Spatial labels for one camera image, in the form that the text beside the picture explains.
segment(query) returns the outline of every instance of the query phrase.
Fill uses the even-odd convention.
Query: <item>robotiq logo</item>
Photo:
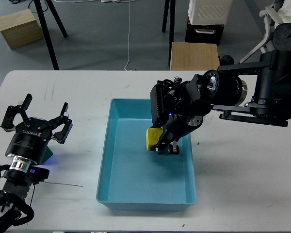
[[[41,133],[35,133],[35,132],[26,131],[26,130],[23,130],[23,133],[31,134],[33,136],[38,136],[38,137],[41,135]]]

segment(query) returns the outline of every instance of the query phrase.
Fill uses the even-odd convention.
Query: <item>blue bin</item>
[[[97,201],[118,210],[183,211],[196,202],[190,135],[180,155],[146,150],[150,100],[113,99],[97,188]]]

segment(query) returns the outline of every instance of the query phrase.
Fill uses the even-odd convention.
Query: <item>table surface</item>
[[[0,88],[0,124],[9,105],[33,100],[28,116],[52,119],[69,103],[73,128],[54,155],[48,182],[32,201],[34,219],[17,230],[44,231],[291,231],[291,120],[287,128],[205,116],[192,133],[197,203],[184,212],[110,210],[96,201],[104,136],[112,98],[148,99],[157,80],[192,79],[194,71],[12,71]],[[241,76],[251,99],[256,78]],[[13,137],[0,128],[0,165]],[[5,180],[0,180],[0,189]],[[32,188],[28,194],[30,201]]]

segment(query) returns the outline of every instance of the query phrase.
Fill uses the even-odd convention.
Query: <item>black tripod leg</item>
[[[168,10],[169,10],[169,1],[165,0],[165,7],[164,7],[164,17],[163,17],[163,26],[162,26],[162,32],[166,32],[166,25],[167,25],[167,17],[168,17]]]
[[[52,41],[50,39],[48,26],[47,26],[47,23],[46,23],[45,18],[44,18],[41,2],[40,2],[40,0],[34,0],[34,4],[35,4],[35,8],[36,8],[37,13],[38,13],[38,17],[39,17],[39,20],[40,20],[41,28],[42,28],[43,35],[44,35],[44,38],[45,38],[45,42],[47,43],[49,56],[50,56],[50,59],[52,61],[54,70],[59,70],[58,63],[57,63],[57,60],[56,60],[55,51],[54,51],[54,48],[53,48],[53,45],[52,45]]]
[[[53,16],[54,16],[54,18],[55,18],[55,20],[56,20],[56,22],[58,24],[58,27],[62,31],[63,36],[67,37],[68,34],[67,34],[67,32],[66,32],[66,30],[64,28],[64,25],[63,25],[62,21],[59,18],[59,15],[58,15],[55,7],[54,7],[54,4],[52,3],[52,0],[46,0],[46,2],[47,2],[49,9],[52,12],[52,14],[53,14]]]
[[[175,13],[176,13],[176,0],[170,0],[170,22],[169,22],[169,66],[171,58],[171,46],[174,41],[175,35]]]

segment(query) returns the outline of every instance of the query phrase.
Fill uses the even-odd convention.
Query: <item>yellow block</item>
[[[162,128],[149,128],[146,130],[146,150],[151,151],[151,147],[158,143],[161,134],[163,133]]]

